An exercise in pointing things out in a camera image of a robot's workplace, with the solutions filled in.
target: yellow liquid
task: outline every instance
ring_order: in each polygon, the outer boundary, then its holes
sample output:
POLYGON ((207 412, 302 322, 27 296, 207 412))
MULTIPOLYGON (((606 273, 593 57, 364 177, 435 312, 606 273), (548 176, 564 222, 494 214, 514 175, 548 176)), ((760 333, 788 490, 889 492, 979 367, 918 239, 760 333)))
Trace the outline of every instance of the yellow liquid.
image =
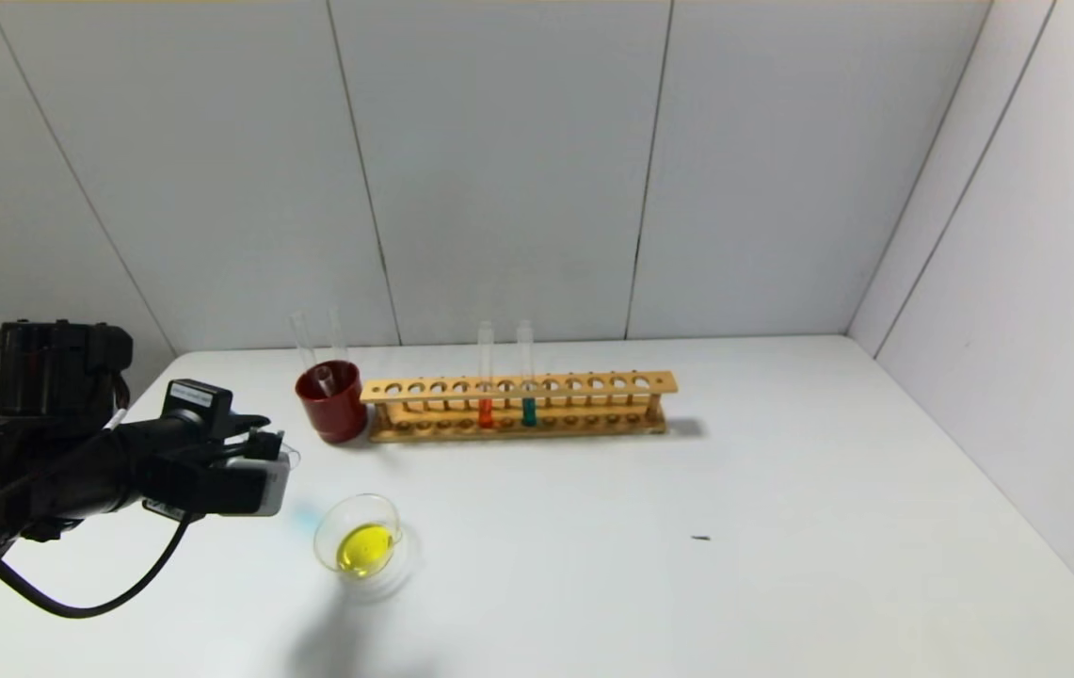
POLYGON ((335 566, 355 578, 377 575, 390 562, 394 537, 381 524, 368 522, 348 532, 348 536, 335 548, 335 566))

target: test tube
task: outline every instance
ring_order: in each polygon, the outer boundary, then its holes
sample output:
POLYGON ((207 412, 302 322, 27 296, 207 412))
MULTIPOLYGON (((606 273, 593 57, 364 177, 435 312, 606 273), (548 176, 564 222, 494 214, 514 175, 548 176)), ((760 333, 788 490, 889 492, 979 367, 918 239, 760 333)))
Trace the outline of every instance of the test tube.
MULTIPOLYGON (((520 345, 520 389, 532 391, 537 384, 533 383, 533 323, 527 320, 520 321, 520 327, 516 328, 516 344, 520 345)), ((537 399, 524 396, 523 399, 523 421, 524 425, 537 425, 537 399)))
POLYGON ((332 327, 332 360, 348 361, 348 340, 344 336, 344 327, 339 326, 339 306, 332 304, 326 309, 326 320, 332 327))
POLYGON ((494 372, 491 364, 491 351, 494 348, 494 327, 491 321, 483 320, 477 326, 477 375, 479 375, 479 389, 483 391, 483 396, 477 400, 477 424, 482 429, 490 429, 494 425, 494 416, 491 414, 493 400, 491 391, 494 390, 494 372))
POLYGON ((335 376, 332 371, 326 365, 315 366, 315 345, 309 340, 307 315, 303 312, 290 314, 290 328, 294 333, 294 344, 299 347, 299 357, 303 361, 303 372, 311 375, 323 395, 334 395, 335 376))

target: robotic arm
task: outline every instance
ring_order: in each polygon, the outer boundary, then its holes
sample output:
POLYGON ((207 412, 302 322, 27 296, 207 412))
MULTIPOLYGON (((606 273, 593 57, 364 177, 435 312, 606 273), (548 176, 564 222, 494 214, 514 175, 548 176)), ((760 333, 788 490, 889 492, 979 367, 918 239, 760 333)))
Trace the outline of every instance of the robotic arm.
POLYGON ((0 559, 0 579, 47 612, 108 612, 150 582, 189 523, 208 513, 276 515, 281 506, 290 474, 281 434, 261 431, 266 417, 232 414, 231 391, 179 378, 159 419, 119 424, 129 404, 120 372, 131 359, 131 335, 118 327, 0 328, 0 553, 17 537, 58 539, 137 499, 179 521, 153 569, 93 608, 52 601, 0 559))

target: red cup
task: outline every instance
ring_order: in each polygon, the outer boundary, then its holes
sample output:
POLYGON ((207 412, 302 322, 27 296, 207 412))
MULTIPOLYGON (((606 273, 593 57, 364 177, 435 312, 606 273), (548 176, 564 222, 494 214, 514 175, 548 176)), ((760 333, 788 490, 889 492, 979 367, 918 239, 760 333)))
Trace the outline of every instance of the red cup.
POLYGON ((365 429, 368 417, 361 403, 361 371, 357 365, 345 361, 318 363, 300 374, 299 381, 294 381, 294 393, 299 393, 311 425, 324 443, 346 443, 365 429), (324 395, 315 378, 315 370, 321 366, 332 371, 335 380, 332 395, 324 395))

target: test tube rack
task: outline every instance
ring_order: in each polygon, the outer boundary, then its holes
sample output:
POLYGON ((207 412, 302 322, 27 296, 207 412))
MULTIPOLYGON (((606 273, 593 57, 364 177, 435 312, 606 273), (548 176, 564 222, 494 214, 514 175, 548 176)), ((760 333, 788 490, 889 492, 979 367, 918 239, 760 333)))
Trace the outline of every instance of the test tube rack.
POLYGON ((484 438, 566 438, 575 435, 666 433, 662 395, 678 393, 669 372, 539 374, 531 389, 520 377, 495 377, 482 389, 473 377, 377 378, 361 401, 374 405, 369 441, 420 443, 484 438), (491 399, 494 424, 482 428, 479 401, 491 399), (537 400, 537 425, 523 425, 524 399, 537 400))

